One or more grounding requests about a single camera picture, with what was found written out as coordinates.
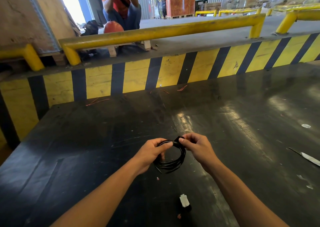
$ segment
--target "bright light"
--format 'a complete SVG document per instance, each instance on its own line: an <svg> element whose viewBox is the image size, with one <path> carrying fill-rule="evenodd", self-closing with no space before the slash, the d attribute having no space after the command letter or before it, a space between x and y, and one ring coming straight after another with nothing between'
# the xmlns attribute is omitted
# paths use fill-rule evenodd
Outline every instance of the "bright light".
<svg viewBox="0 0 320 227"><path fill-rule="evenodd" d="M83 16L79 0L63 0L66 8L68 9L70 15L72 16L75 23L85 23L85 17Z"/></svg>

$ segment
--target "black work table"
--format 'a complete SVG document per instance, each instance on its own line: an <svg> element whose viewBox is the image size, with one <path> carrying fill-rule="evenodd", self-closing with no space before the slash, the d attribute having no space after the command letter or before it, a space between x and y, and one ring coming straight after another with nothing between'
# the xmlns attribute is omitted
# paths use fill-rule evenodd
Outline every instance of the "black work table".
<svg viewBox="0 0 320 227"><path fill-rule="evenodd" d="M156 89L91 106L92 100L55 105L0 167L0 225L49 226L146 140L194 131L288 225L320 226L320 168L287 149L320 159L319 73L308 64L282 66L190 83L183 91L166 87L170 94ZM167 159L178 155L170 149ZM181 194L190 213L179 207ZM187 152L174 173L161 175L151 165L138 176L108 226L238 223Z"/></svg>

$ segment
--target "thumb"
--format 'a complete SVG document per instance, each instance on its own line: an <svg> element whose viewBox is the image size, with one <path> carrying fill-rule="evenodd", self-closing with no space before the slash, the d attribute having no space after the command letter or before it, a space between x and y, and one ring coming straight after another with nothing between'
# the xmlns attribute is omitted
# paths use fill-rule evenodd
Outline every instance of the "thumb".
<svg viewBox="0 0 320 227"><path fill-rule="evenodd" d="M195 144L194 143L191 143L189 140L187 139L183 139L183 138L179 138L179 142L184 146L186 147L188 150L193 150L194 149L194 146Z"/></svg>
<svg viewBox="0 0 320 227"><path fill-rule="evenodd" d="M171 148L174 144L172 142L165 143L161 146L156 147L157 154L161 154L162 152L165 152L167 149Z"/></svg>

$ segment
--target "black cable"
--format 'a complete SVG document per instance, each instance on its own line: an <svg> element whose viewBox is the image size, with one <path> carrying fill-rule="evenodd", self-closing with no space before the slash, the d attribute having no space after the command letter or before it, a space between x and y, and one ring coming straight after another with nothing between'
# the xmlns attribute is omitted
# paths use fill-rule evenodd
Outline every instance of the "black cable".
<svg viewBox="0 0 320 227"><path fill-rule="evenodd" d="M157 145L157 147L158 147L158 146L161 146L165 143L172 142L173 146L178 148L181 151L181 156L174 161L161 160L161 155L158 155L158 157L155 159L153 164L161 174L163 174L163 172L161 172L160 169L167 170L167 172L165 172L165 174L169 174L171 172L174 172L175 170L178 170L180 168L180 166L182 165L184 158L186 156L186 149L184 148L184 146L182 144L180 144L179 138L183 138L183 137L178 136L178 138L176 138L175 140L164 140L160 144Z"/></svg>

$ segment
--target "yellow metal barrier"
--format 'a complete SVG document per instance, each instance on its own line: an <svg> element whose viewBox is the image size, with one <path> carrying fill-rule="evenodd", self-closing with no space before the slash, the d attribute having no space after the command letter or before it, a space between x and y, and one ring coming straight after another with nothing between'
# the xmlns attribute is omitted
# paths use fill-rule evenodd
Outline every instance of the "yellow metal barrier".
<svg viewBox="0 0 320 227"><path fill-rule="evenodd" d="M286 34L292 24L298 20L301 21L319 21L320 20L320 10L300 10L300 11L290 11L286 14L285 18L282 20L281 24L276 30L276 34Z"/></svg>
<svg viewBox="0 0 320 227"><path fill-rule="evenodd" d="M270 8L266 13L267 16L271 16L272 11L300 11L300 10L315 10L320 9L320 4L316 3L314 5L289 5L289 6L275 6Z"/></svg>
<svg viewBox="0 0 320 227"><path fill-rule="evenodd" d="M254 8L254 9L246 8L246 9L234 9L234 10L220 10L218 16L221 16L222 13L247 13L247 12L253 12L253 11L256 11L257 14L260 14L261 9L262 8L259 7L259 8Z"/></svg>
<svg viewBox="0 0 320 227"><path fill-rule="evenodd" d="M23 57L33 71L44 69L37 52L30 43L0 47L0 59Z"/></svg>
<svg viewBox="0 0 320 227"><path fill-rule="evenodd" d="M196 11L194 16L197 16L198 14L213 14L213 16L217 16L218 11L213 10L213 11Z"/></svg>
<svg viewBox="0 0 320 227"><path fill-rule="evenodd" d="M105 33L91 36L60 39L59 43L71 65L81 63L76 50L104 47L151 39L168 38L195 33L220 31L239 27L252 27L249 39L260 36L266 14L231 17L204 22L184 23L171 26L150 27L138 30Z"/></svg>

